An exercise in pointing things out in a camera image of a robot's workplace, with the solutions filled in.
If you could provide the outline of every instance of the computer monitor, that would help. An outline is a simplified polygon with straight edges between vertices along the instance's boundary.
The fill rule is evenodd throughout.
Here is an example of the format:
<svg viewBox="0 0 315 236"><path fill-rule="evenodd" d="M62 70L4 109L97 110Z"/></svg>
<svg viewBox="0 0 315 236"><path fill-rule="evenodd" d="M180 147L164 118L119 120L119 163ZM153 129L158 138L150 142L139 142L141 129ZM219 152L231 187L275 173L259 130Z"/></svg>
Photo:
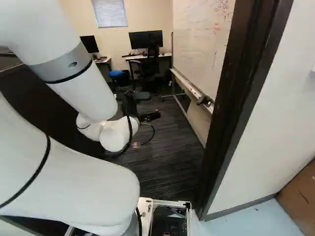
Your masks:
<svg viewBox="0 0 315 236"><path fill-rule="evenodd" d="M81 36L81 41L89 53L98 53L98 47L93 35Z"/></svg>
<svg viewBox="0 0 315 236"><path fill-rule="evenodd" d="M163 33L161 30L130 32L129 38L132 49L149 48L152 44L156 47L163 47Z"/></svg>

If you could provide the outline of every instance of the office chair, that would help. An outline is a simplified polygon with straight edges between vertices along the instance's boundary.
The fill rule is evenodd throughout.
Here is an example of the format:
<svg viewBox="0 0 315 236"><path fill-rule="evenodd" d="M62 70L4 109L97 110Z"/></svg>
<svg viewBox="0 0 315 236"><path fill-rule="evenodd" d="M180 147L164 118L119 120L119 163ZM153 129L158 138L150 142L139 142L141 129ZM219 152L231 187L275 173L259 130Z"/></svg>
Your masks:
<svg viewBox="0 0 315 236"><path fill-rule="evenodd" d="M147 52L147 58L145 60L131 60L130 62L137 64L138 69L134 72L139 74L138 82L141 84L143 91L149 91L156 93L161 79L156 79L156 74L159 71L159 62L158 62L158 47L149 47Z"/></svg>

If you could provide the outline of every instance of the door frame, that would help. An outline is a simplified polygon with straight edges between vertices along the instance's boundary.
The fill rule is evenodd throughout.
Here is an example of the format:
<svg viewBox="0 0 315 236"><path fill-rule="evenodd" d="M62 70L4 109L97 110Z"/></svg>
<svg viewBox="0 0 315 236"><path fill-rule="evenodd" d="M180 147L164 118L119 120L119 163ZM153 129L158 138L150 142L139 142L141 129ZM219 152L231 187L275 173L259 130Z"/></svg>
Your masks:
<svg viewBox="0 0 315 236"><path fill-rule="evenodd" d="M193 206L200 220L223 180L276 54L293 0L236 0Z"/></svg>

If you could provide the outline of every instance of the black cable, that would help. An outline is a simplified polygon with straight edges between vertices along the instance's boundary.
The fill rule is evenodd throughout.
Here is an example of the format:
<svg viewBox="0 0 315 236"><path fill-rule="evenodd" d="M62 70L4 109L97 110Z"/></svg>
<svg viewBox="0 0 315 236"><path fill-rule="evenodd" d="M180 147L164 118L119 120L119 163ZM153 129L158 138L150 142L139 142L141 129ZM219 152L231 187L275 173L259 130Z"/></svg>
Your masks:
<svg viewBox="0 0 315 236"><path fill-rule="evenodd" d="M136 212L137 212L137 219L138 219L138 226L139 226L139 236L142 236L141 215L140 215L138 207L136 208Z"/></svg>
<svg viewBox="0 0 315 236"><path fill-rule="evenodd" d="M112 157L112 158L117 158L120 157L122 154L124 154L127 149L130 147L131 145L131 140L132 140L132 124L131 124L131 120L130 120L130 116L129 116L129 112L128 112L128 108L127 108L127 101L126 101L126 97L123 98L123 104L125 105L125 109L126 109L126 117L127 117L127 121L128 121L128 127L129 127L129 141L128 143L125 145L124 149L120 152L118 152L117 154L113 154L113 155L106 155L106 157Z"/></svg>
<svg viewBox="0 0 315 236"><path fill-rule="evenodd" d="M39 166L37 167L36 171L34 172L32 177L23 185L23 187L17 193L15 193L12 197L10 197L8 200L6 200L4 203L2 203L0 205L0 209L2 207L5 207L6 205L10 204L15 199L17 199L33 183L33 181L37 178L37 176L39 175L39 173L43 169L43 167L44 167L44 165L48 159L48 155L49 155L49 151L50 151L50 138L48 135L46 135L46 139L47 139L46 150L45 150L44 156L43 156Z"/></svg>
<svg viewBox="0 0 315 236"><path fill-rule="evenodd" d="M148 123L144 123L144 122L141 122L141 124L145 124L145 125L148 125L148 126L150 126L151 128L152 128L152 130L153 130L153 134L152 134L152 136L147 140L147 141L145 141L145 142L140 142L140 145L145 145L145 144L147 144L149 141L151 141L152 140L152 138L154 137L154 135L156 134L156 129L154 129L154 126L153 125L151 125L151 124L148 124Z"/></svg>

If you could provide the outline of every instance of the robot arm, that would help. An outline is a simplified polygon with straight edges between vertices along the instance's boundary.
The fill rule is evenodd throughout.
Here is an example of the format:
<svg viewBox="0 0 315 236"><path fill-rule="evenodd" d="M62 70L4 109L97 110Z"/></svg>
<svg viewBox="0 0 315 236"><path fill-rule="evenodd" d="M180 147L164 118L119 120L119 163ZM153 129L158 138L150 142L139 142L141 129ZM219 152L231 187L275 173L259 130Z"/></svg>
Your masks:
<svg viewBox="0 0 315 236"><path fill-rule="evenodd" d="M1 0L0 22L0 45L80 113L78 127L94 127L86 136L98 132L106 149L121 149L129 140L128 119L107 123L117 102L56 1ZM59 144L1 94L0 106L0 214L63 221L102 236L123 234L139 199L135 174ZM130 122L135 134L138 120Z"/></svg>

